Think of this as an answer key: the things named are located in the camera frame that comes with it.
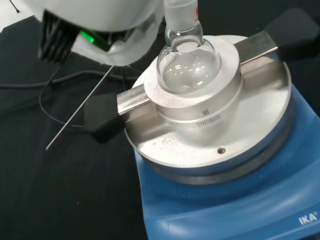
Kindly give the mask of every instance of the black cable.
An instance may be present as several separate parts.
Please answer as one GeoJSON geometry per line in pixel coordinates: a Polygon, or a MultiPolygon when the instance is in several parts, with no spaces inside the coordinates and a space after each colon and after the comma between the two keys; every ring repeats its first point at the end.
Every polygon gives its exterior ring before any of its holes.
{"type": "MultiPolygon", "coordinates": [[[[49,81],[46,82],[45,86],[42,88],[42,90],[41,90],[41,92],[40,92],[40,95],[39,95],[39,99],[38,99],[38,100],[39,100],[39,105],[40,105],[40,108],[41,108],[42,112],[44,112],[44,113],[45,113],[49,118],[51,118],[52,120],[54,120],[54,121],[56,121],[56,122],[64,125],[64,124],[66,124],[65,122],[60,121],[59,119],[56,119],[56,118],[54,118],[53,116],[51,116],[51,115],[44,109],[44,106],[42,105],[42,96],[43,96],[45,90],[47,89],[47,87],[48,87],[48,86],[50,85],[50,83],[53,81],[54,76],[55,76],[56,73],[59,71],[59,69],[61,68],[61,66],[62,66],[62,65],[60,65],[60,66],[57,68],[57,70],[52,74],[52,76],[51,76],[51,78],[49,79],[49,81]]],[[[70,126],[70,127],[75,127],[75,128],[84,128],[84,127],[85,127],[85,126],[83,126],[83,125],[72,125],[72,124],[70,124],[70,125],[68,125],[68,126],[70,126]]]]}
{"type": "MultiPolygon", "coordinates": [[[[56,84],[61,84],[64,82],[67,82],[71,79],[74,79],[76,77],[80,77],[83,75],[93,75],[93,76],[98,76],[98,77],[103,77],[106,73],[103,71],[94,71],[94,70],[83,70],[83,71],[78,71],[75,73],[72,73],[70,75],[60,77],[57,79],[54,79],[51,81],[51,85],[56,85],[56,84]]],[[[117,80],[122,80],[123,76],[117,75],[117,74],[110,74],[110,78],[117,79],[117,80]]],[[[125,80],[127,81],[136,81],[138,78],[137,77],[126,77],[125,80]]],[[[1,84],[0,83],[0,89],[35,89],[35,88],[42,88],[47,85],[47,81],[45,82],[40,82],[40,83],[31,83],[31,84],[1,84]]]]}

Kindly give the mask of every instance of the metal rod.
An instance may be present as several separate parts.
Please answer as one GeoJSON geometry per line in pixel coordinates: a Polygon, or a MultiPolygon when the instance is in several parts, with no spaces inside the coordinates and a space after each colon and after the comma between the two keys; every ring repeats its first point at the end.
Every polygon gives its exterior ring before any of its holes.
{"type": "Polygon", "coordinates": [[[45,150],[48,150],[50,146],[54,143],[54,141],[59,137],[59,135],[62,133],[62,131],[68,126],[68,124],[71,122],[71,120],[74,118],[74,116],[79,112],[79,110],[82,108],[82,106],[86,103],[86,101],[91,97],[91,95],[95,92],[95,90],[99,87],[99,85],[104,81],[104,79],[108,76],[110,71],[114,65],[112,65],[109,70],[106,72],[106,74],[101,78],[101,80],[98,82],[98,84],[94,87],[94,89],[89,93],[89,95],[85,98],[85,100],[80,104],[80,106],[75,110],[75,112],[72,114],[72,116],[69,118],[69,120],[64,124],[64,126],[60,129],[60,131],[55,135],[55,137],[51,140],[49,145],[45,148],[45,150]]]}

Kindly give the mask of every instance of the green light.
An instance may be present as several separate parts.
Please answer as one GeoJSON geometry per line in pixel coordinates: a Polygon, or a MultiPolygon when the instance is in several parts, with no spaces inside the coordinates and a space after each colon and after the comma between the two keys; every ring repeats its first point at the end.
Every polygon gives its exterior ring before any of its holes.
{"type": "Polygon", "coordinates": [[[85,38],[87,39],[90,43],[93,43],[95,41],[95,39],[90,36],[89,34],[87,34],[86,32],[84,31],[80,31],[80,34],[85,38]]]}

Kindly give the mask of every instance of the screw hole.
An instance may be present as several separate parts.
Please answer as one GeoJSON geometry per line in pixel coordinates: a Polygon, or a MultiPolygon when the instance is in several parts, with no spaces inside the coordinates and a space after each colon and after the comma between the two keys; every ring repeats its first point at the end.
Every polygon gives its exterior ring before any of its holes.
{"type": "Polygon", "coordinates": [[[220,147],[218,149],[218,154],[224,154],[226,152],[226,149],[224,147],[220,147]]]}

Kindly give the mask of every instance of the black fabric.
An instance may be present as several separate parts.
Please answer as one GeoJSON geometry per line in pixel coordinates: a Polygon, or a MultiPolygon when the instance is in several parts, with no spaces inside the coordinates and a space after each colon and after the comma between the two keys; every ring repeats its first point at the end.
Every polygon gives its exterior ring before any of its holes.
{"type": "MultiPolygon", "coordinates": [[[[199,1],[206,35],[251,36],[291,7],[320,16],[317,0],[199,1]]],[[[25,19],[0,35],[0,83],[47,81],[56,65],[37,60],[40,25],[25,19]]],[[[140,70],[164,46],[160,36],[150,52],[132,66],[140,70]]],[[[289,63],[293,83],[319,114],[320,57],[289,63]]],[[[57,74],[108,67],[73,54],[57,74]]],[[[135,74],[129,69],[126,74],[135,74]]],[[[45,108],[67,120],[98,82],[80,78],[51,88],[45,108]]],[[[98,94],[123,90],[108,79],[98,94]]],[[[60,129],[40,110],[40,89],[0,90],[0,239],[146,240],[134,153],[124,133],[99,144],[81,131],[66,130],[45,151],[60,129]]],[[[83,124],[83,112],[74,124],[83,124]]]]}
{"type": "Polygon", "coordinates": [[[315,57],[320,49],[320,26],[301,8],[292,8],[264,29],[278,46],[281,61],[315,57]]]}

